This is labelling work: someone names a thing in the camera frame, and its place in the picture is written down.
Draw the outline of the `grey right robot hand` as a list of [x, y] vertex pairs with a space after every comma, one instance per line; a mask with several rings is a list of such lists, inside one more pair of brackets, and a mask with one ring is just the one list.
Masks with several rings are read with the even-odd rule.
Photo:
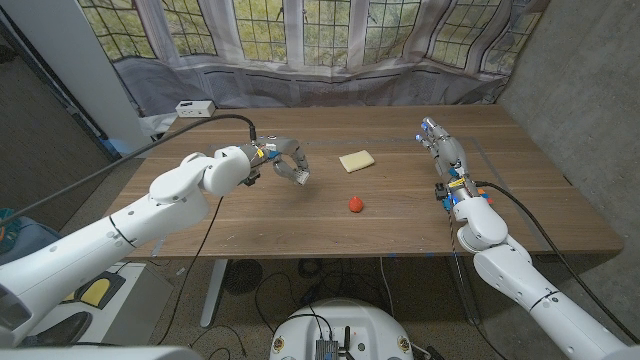
[[416, 140], [430, 153], [435, 168], [443, 182], [450, 183], [460, 178], [469, 178], [469, 166], [461, 143], [451, 136], [432, 118], [425, 117], [421, 123], [423, 135]]

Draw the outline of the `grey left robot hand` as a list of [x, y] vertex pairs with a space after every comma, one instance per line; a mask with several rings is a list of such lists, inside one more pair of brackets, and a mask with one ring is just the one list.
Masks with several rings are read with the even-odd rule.
[[[268, 136], [263, 141], [261, 149], [273, 164], [274, 172], [295, 184], [304, 185], [310, 177], [310, 168], [299, 141], [283, 136]], [[283, 156], [289, 156], [295, 166], [291, 167]]]

